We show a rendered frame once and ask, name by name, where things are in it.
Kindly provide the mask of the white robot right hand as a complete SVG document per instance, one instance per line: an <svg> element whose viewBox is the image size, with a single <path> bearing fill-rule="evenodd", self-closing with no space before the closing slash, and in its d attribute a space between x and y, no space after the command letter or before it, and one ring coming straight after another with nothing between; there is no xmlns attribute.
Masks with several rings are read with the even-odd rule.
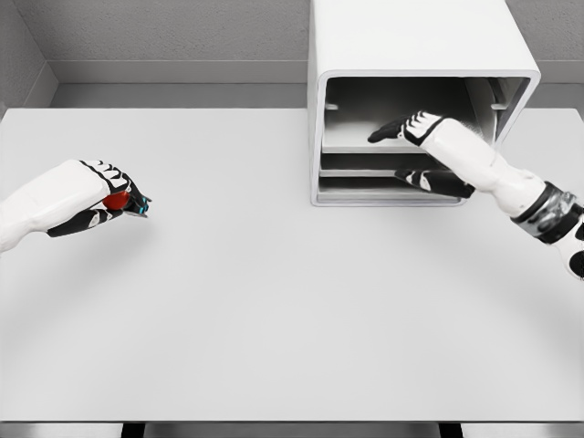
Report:
<svg viewBox="0 0 584 438"><path fill-rule="evenodd" d="M387 139L403 139L445 167L395 173L401 181L426 192L468 199L476 190L492 191L500 179L495 171L496 152L458 120L420 110L386 123L368 142Z"/></svg>

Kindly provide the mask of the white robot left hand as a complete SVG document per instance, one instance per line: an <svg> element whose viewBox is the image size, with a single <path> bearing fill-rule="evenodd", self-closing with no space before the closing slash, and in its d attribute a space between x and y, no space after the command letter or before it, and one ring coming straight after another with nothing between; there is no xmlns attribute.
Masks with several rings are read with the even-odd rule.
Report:
<svg viewBox="0 0 584 438"><path fill-rule="evenodd" d="M51 206L47 229L51 237L88 231L125 214L103 205L103 199L111 194L127 191L144 195L127 173L103 161L70 160L56 170L63 180L56 187L56 203Z"/></svg>

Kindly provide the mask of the red and black load switch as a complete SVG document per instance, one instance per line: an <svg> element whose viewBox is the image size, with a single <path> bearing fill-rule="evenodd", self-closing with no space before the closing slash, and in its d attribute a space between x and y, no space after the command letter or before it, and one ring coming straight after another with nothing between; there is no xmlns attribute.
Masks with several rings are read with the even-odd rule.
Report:
<svg viewBox="0 0 584 438"><path fill-rule="evenodd" d="M146 218L150 201L142 194L125 191L105 197L102 203L109 210Z"/></svg>

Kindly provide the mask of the white tabletop storage cabinet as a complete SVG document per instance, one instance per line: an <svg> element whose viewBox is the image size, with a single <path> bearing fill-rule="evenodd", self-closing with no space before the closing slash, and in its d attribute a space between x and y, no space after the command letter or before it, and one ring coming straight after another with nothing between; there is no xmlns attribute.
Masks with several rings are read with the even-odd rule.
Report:
<svg viewBox="0 0 584 438"><path fill-rule="evenodd" d="M310 0L311 200L319 206L450 206L397 179L439 163L409 142L369 143L417 110L498 148L541 74L506 0Z"/></svg>

